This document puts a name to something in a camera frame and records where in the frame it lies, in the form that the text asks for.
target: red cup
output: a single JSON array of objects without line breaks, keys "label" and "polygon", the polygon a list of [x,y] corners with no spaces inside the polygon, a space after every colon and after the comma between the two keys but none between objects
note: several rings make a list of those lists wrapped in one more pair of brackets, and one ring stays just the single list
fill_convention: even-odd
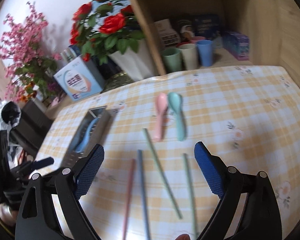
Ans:
[{"label": "red cup", "polygon": [[176,45],[176,47],[179,47],[179,46],[181,46],[181,45],[183,45],[183,44],[189,44],[190,42],[189,41],[186,41],[186,42],[180,42],[180,43],[178,43],[177,45]]},{"label": "red cup", "polygon": [[195,36],[195,37],[190,38],[190,42],[192,44],[197,44],[198,41],[202,41],[202,40],[205,40],[205,39],[206,38],[202,37],[202,36]]}]

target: purple box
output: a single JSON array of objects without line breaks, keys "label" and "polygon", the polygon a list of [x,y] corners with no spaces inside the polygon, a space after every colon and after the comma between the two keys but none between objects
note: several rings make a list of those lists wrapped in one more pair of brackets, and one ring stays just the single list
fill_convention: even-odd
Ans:
[{"label": "purple box", "polygon": [[249,60],[249,37],[237,32],[226,31],[222,37],[223,47],[237,60]]}]

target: teal spoon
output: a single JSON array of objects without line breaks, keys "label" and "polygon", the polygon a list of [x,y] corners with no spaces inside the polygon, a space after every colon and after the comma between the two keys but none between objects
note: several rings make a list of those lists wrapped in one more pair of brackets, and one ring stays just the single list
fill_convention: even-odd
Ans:
[{"label": "teal spoon", "polygon": [[179,141],[183,141],[186,138],[186,127],[182,117],[182,98],[181,95],[170,92],[168,94],[169,108],[176,114],[177,123],[177,138]]}]

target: flower vase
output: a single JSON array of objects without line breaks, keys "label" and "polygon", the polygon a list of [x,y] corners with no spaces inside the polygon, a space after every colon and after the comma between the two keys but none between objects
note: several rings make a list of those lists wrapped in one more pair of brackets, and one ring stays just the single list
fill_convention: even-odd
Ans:
[{"label": "flower vase", "polygon": [[146,41],[142,39],[138,42],[138,53],[135,53],[128,47],[124,54],[121,54],[120,51],[116,51],[109,55],[109,57],[134,81],[140,81],[155,76],[154,62],[149,53]]}]

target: chopstick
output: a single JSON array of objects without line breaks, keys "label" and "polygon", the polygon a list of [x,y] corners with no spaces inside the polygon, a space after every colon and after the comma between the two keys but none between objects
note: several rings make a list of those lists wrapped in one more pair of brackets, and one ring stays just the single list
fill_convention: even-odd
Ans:
[{"label": "chopstick", "polygon": [[183,158],[183,164],[186,171],[186,178],[187,178],[187,186],[188,186],[188,192],[189,192],[189,200],[190,200],[190,206],[191,206],[191,216],[192,216],[192,231],[194,233],[194,237],[197,238],[197,219],[195,215],[195,204],[194,204],[194,194],[193,194],[193,187],[192,187],[192,179],[191,179],[191,173],[189,169],[189,162],[187,159],[187,154],[182,155]]},{"label": "chopstick", "polygon": [[146,239],[151,240],[150,230],[149,230],[146,188],[145,188],[145,178],[144,178],[143,160],[142,160],[142,151],[141,150],[138,150],[138,166],[139,166],[139,175],[140,175],[140,181],[141,181],[141,199],[142,199],[142,206],[143,206],[143,220],[145,223],[145,234],[146,234]]},{"label": "chopstick", "polygon": [[178,204],[176,202],[176,199],[173,196],[173,193],[172,193],[171,188],[170,188],[170,186],[168,184],[167,178],[166,178],[166,176],[165,176],[165,174],[164,174],[164,172],[162,170],[162,167],[161,167],[160,161],[158,159],[157,153],[156,153],[156,151],[154,149],[154,146],[153,146],[153,143],[152,143],[152,141],[150,139],[150,135],[149,135],[148,129],[147,128],[143,128],[142,131],[143,131],[143,134],[144,134],[144,136],[146,138],[148,147],[149,147],[149,149],[150,149],[150,151],[152,153],[152,158],[154,160],[154,163],[155,163],[155,165],[157,167],[157,170],[159,171],[159,174],[161,176],[162,183],[163,183],[163,185],[165,186],[165,188],[166,188],[166,190],[168,192],[168,195],[170,197],[172,206],[173,206],[175,212],[177,213],[178,218],[182,219],[182,214],[181,214],[181,212],[180,212],[180,210],[178,208]]},{"label": "chopstick", "polygon": [[128,216],[130,211],[130,200],[131,200],[131,192],[132,192],[132,185],[133,185],[133,173],[134,173],[134,167],[136,164],[136,160],[131,160],[130,165],[130,171],[129,171],[129,180],[128,180],[128,186],[127,186],[127,195],[126,195],[126,210],[123,220],[123,235],[122,239],[125,240],[127,236],[127,228],[128,228]]}]

